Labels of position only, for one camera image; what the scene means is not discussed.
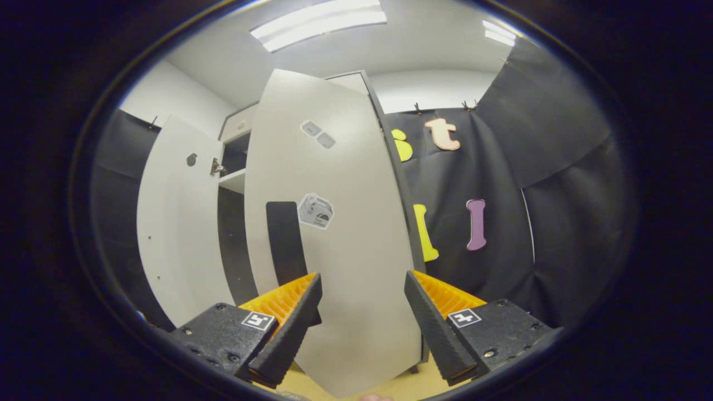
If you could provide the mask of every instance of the fluorescent light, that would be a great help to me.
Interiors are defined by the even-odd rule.
[[[489,31],[495,32],[496,34],[500,34],[501,36],[504,36],[504,37],[506,37],[506,38],[510,38],[510,39],[512,39],[512,40],[515,40],[515,34],[514,34],[514,33],[508,31],[508,30],[505,29],[505,28],[501,28],[501,27],[497,26],[497,25],[493,24],[492,22],[488,22],[488,21],[486,21],[486,20],[483,20],[483,26],[485,26],[485,28],[486,28],[486,37],[490,37],[490,36],[488,36],[488,30],[489,30]]]
[[[506,44],[508,46],[515,46],[515,39],[514,38],[508,38],[506,36],[497,34],[492,31],[486,31],[486,38],[493,39],[494,41],[498,41],[500,43]]]
[[[383,11],[368,11],[333,16],[310,22],[309,24],[299,26],[295,29],[290,29],[287,33],[278,35],[274,39],[265,42],[262,45],[267,49],[267,51],[273,52],[297,43],[298,41],[327,32],[351,28],[353,26],[382,24],[384,22],[386,22],[386,14],[384,14]]]
[[[318,19],[330,14],[344,13],[368,9],[369,7],[379,6],[379,0],[334,0],[326,3],[316,4],[305,9],[301,9],[290,14],[272,20],[262,26],[253,29],[250,33],[260,39],[265,36],[275,34],[285,29],[294,28],[300,24],[304,24],[312,19]]]

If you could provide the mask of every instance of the white cabinet door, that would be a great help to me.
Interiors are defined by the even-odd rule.
[[[320,142],[311,121],[333,141]],[[335,397],[367,391],[421,357],[421,332],[404,295],[414,268],[394,169],[369,97],[275,70],[253,121],[245,176],[245,228],[260,293],[277,287],[265,204],[328,200],[326,230],[300,225],[309,272],[322,274],[322,324],[295,358]]]
[[[218,243],[220,175],[210,175],[213,158],[221,161],[222,152],[221,142],[169,116],[141,178],[136,216],[141,263],[176,327],[215,303],[233,304]]]

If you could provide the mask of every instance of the white wall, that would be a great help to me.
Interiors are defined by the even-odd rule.
[[[423,70],[369,76],[384,113],[419,108],[462,107],[480,101],[497,73],[467,70]]]
[[[157,116],[157,126],[174,114],[216,139],[225,117],[237,110],[167,61],[156,64],[119,108],[148,122]]]

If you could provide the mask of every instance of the floor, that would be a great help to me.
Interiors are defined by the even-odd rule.
[[[452,390],[460,385],[464,385],[469,381],[459,383],[453,387],[449,387],[445,380],[441,379],[441,374],[438,372],[436,363],[432,355],[429,355],[429,361],[419,365],[419,372],[416,374],[404,372],[399,376],[385,382],[376,388],[366,391],[362,394],[353,397],[344,398],[343,400],[357,401],[359,397],[365,394],[378,394],[382,397],[390,397],[395,401],[412,401],[422,400],[442,392]],[[336,398],[329,395],[320,388],[312,379],[303,373],[299,367],[293,366],[287,371],[287,374],[282,381],[282,384],[277,386],[276,390],[260,386],[266,390],[287,391],[296,395],[301,395],[311,401],[332,401]]]

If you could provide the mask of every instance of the ceiling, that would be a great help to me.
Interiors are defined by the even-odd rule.
[[[274,68],[330,76],[366,70],[460,69],[497,72],[510,47],[484,37],[486,14],[457,0],[381,0],[385,25],[321,35],[273,54],[250,29],[322,0],[271,0],[216,21],[168,61],[236,109],[260,99]]]

